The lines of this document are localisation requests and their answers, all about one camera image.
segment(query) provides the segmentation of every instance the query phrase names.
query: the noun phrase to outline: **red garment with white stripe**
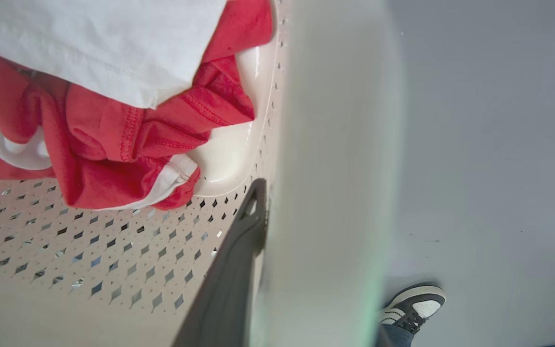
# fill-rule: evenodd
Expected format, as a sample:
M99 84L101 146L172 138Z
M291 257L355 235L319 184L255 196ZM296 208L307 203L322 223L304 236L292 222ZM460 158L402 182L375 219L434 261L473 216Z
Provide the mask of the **red garment with white stripe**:
M271 28L267 0L229 1L192 88L155 110L0 58L0 178L56 176L73 207L183 205L200 175L185 152L254 118L233 53L268 42Z

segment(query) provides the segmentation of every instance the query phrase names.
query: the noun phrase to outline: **red fabric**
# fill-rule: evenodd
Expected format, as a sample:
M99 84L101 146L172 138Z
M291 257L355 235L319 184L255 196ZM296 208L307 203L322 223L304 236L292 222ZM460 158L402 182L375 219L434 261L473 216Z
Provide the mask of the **red fabric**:
M268 42L271 29L268 0L227 2L192 88L156 110L124 105L50 75L30 79L0 58L0 130L26 143L41 125L53 163L27 171L0 160L0 178L55 175L73 207L101 209L145 198L172 155L207 142L213 128L254 119L233 53ZM183 205L199 176L196 169L154 206Z

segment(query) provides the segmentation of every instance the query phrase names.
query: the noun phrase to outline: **clothing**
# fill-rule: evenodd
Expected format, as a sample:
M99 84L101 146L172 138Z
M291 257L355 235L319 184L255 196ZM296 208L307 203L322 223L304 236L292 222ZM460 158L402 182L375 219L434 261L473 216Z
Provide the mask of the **clothing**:
M395 325L379 324L375 347L410 347L413 334Z
M271 29L267 0L228 2L192 88L155 110L0 58L0 178L56 176L72 207L183 205L200 177L185 153L213 128L254 119L233 53Z
M0 56L155 108L192 85L225 2L0 0Z

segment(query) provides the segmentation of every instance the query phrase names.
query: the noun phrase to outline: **person's foot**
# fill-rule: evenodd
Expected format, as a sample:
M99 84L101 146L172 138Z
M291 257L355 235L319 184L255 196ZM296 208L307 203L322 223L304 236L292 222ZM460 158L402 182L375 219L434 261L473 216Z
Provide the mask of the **person's foot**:
M435 314L447 300L437 286L416 286L403 290L379 314L379 323L400 327L416 334L421 325Z

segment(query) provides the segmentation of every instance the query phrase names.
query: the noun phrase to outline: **shoe sole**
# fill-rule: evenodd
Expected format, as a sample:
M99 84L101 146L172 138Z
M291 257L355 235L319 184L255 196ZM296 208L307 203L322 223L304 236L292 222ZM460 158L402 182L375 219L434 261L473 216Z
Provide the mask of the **shoe sole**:
M398 305L398 303L401 303L406 299L410 299L415 296L423 295L423 294L434 294L434 295L441 296L443 299L445 299L445 302L443 303L443 305L447 302L447 294L445 294L445 291L442 290L442 288L440 288L439 286L424 285L424 286L415 286L414 288L402 290L396 296L394 296L391 303L384 309L394 307L395 305Z

